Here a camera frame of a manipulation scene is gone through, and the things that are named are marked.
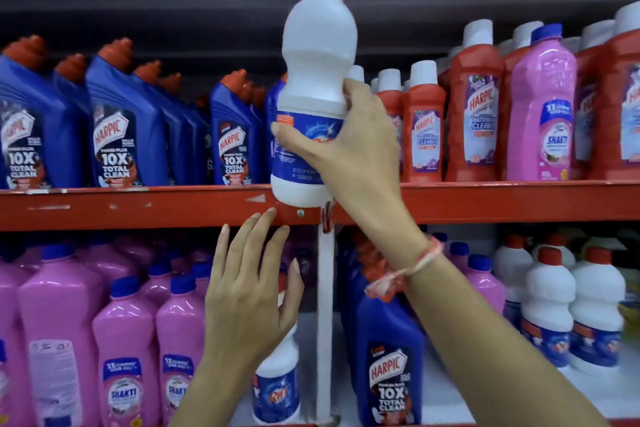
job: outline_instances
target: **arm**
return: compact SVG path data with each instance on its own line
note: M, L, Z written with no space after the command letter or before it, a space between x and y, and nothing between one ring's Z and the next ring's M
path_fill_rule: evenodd
M395 268L415 265L428 246L400 197L396 134L378 98L346 80L351 109L333 142L273 127L298 153ZM474 289L443 255L406 291L478 425L608 425L596 408Z
M271 208L249 218L230 246L229 227L220 231L205 298L204 354L169 427L227 426L260 363L296 323L304 290L297 260L278 309L280 258L289 227L276 230L258 267L275 214Z

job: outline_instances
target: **bracelet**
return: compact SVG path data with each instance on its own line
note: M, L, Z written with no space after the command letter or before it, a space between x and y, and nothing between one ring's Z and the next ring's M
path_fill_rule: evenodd
M376 299L389 296L389 294L395 294L404 290L406 286L406 277L410 277L416 272L424 269L429 262L438 256L444 249L442 243L440 243L433 236L429 236L429 244L422 253L418 256L416 264L410 269L397 270L394 272L387 272L375 282L369 284L364 293L367 297Z

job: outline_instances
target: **red shelf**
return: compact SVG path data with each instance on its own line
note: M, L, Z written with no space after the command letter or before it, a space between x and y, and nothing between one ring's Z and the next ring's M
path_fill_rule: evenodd
M239 226L275 206L276 225L315 225L320 209L279 203L271 186L0 191L0 231Z
M640 219L640 181L403 184L416 223L536 223ZM333 222L352 225L339 206Z

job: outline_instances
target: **red metal shelf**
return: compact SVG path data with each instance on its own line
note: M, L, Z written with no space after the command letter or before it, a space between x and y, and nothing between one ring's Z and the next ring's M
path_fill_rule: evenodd
M402 185L416 223L536 223L640 219L640 181ZM352 225L337 204L333 222Z
M320 223L319 208L282 204L268 184L87 188L0 191L0 231L239 226L272 206L278 210L276 225Z

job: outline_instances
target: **white bottle cap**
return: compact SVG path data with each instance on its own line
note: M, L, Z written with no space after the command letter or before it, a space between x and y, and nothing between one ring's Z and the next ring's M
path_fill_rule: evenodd
M513 30L513 49L526 48L531 45L531 33L544 26L542 21L525 22Z
M621 7L616 12L613 35L640 29L640 0Z
M411 65L411 86L437 85L438 70L436 61L425 59Z
M580 37L565 37L560 41L560 44L570 50L573 54L576 54L580 50Z
M453 48L451 48L451 51L449 51L449 59L453 59L453 57L458 54L460 51L462 51L464 48L462 46L455 46Z
M462 46L466 49L478 44L493 45L493 22L491 19L478 19L465 26Z
M613 24L615 20L594 22L582 29L582 39L580 40L580 51L599 46L611 39L613 34Z
M513 39L507 39L506 41L498 44L498 52L500 56L507 56L511 51L513 51Z
M436 68L438 70L438 76L442 75L446 70L448 70L450 64L451 64L451 60L446 56L436 59Z
M378 73L378 93L389 90L402 91L399 69L383 69Z
M347 73L347 78L351 78L352 80L360 81L364 83L364 68L362 66L358 66L354 64L349 68Z

